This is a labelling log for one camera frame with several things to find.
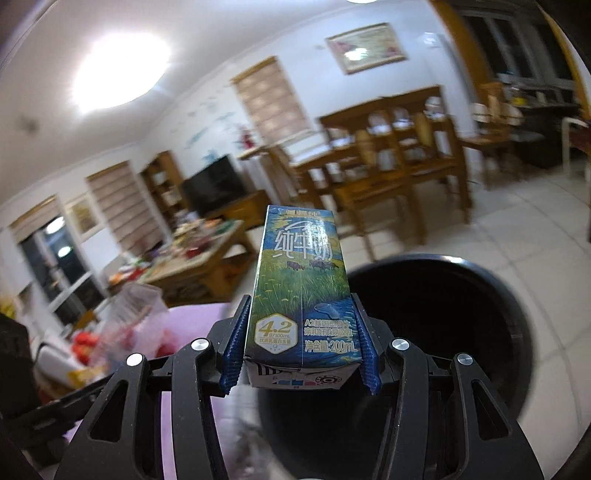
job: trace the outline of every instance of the picture frame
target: picture frame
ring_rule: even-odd
[[[66,204],[66,213],[71,226],[82,242],[105,227],[97,217],[87,193],[69,201]]]
[[[389,23],[350,30],[326,42],[346,75],[408,59]]]

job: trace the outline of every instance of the roller blind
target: roller blind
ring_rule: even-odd
[[[16,219],[11,225],[12,234],[16,241],[20,243],[51,222],[55,217],[62,215],[56,197],[51,196]]]
[[[232,82],[252,123],[267,144],[310,130],[310,124],[276,57],[251,67]]]
[[[123,250],[139,255],[164,239],[164,232],[127,162],[95,173],[86,180]]]

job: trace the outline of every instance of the blue milk carton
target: blue milk carton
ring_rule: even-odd
[[[269,206],[245,362],[253,387],[340,388],[362,362],[335,219]]]

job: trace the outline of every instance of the ceiling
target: ceiling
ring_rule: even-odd
[[[57,1],[0,71],[0,205],[60,168],[142,140],[177,97],[224,61],[291,25],[347,5],[345,0]],[[162,38],[171,48],[170,66],[142,97],[83,116],[72,102],[77,68],[94,41],[120,31]]]

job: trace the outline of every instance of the wooden cabinet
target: wooden cabinet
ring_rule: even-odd
[[[223,217],[225,219],[242,220],[248,230],[265,224],[267,206],[270,203],[271,201],[265,190],[258,190],[210,213],[207,218]]]
[[[175,214],[189,210],[181,184],[183,177],[169,151],[159,153],[141,172],[154,203],[171,230],[176,228]]]

